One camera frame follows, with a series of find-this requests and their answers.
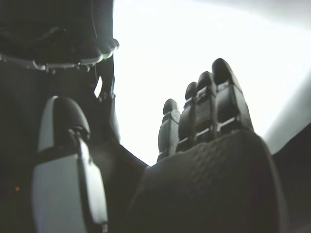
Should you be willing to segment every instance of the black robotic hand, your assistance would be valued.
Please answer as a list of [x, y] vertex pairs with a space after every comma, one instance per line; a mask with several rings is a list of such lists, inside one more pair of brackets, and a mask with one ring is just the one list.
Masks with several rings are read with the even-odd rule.
[[198, 82], [188, 85], [185, 99], [181, 115], [174, 100], [169, 99], [164, 105], [158, 161], [237, 129], [253, 130], [242, 89], [224, 59], [213, 63], [212, 73], [206, 71]]

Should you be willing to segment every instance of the thin wire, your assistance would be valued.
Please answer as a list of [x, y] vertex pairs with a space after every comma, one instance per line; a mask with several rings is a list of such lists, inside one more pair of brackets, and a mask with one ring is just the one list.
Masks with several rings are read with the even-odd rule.
[[97, 38], [97, 32], [96, 32], [95, 21], [94, 21], [94, 14], [93, 14], [93, 0], [91, 0], [91, 15], [92, 15], [92, 24], [93, 24], [95, 38]]

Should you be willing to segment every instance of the textured grip surface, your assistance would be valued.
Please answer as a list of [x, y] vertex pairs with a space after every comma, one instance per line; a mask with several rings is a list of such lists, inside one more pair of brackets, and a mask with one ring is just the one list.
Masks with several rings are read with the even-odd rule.
[[124, 232], [284, 233], [286, 223], [265, 144], [241, 130], [146, 169]]

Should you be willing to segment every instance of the overexposed light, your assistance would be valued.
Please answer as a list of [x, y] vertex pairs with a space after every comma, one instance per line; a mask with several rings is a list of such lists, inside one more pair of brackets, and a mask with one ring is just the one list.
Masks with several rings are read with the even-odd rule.
[[97, 85], [96, 85], [95, 90], [94, 90], [94, 95], [96, 96], [96, 98], [98, 98], [98, 96], [100, 95], [100, 93], [102, 91], [102, 87], [103, 87], [103, 80], [102, 80], [102, 77], [99, 76], [98, 81], [97, 81]]
[[228, 61], [255, 131], [264, 136], [311, 61], [311, 33], [249, 12], [191, 0], [118, 0], [114, 6], [116, 113], [121, 143], [149, 165], [164, 102], [179, 109], [189, 83]]

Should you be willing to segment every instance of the white light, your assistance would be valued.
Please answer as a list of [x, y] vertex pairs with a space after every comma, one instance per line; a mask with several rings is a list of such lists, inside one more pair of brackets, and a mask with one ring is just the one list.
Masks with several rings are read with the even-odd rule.
[[103, 80], [102, 80], [102, 77], [99, 76], [97, 85], [94, 90], [94, 95], [96, 96], [96, 98], [98, 98], [98, 96], [100, 95], [102, 91], [102, 87], [103, 87]]
[[264, 135], [305, 77], [311, 33], [248, 12], [188, 0], [118, 0], [114, 6], [116, 113], [121, 143], [149, 165], [158, 155], [164, 102], [179, 108], [189, 83], [222, 57]]

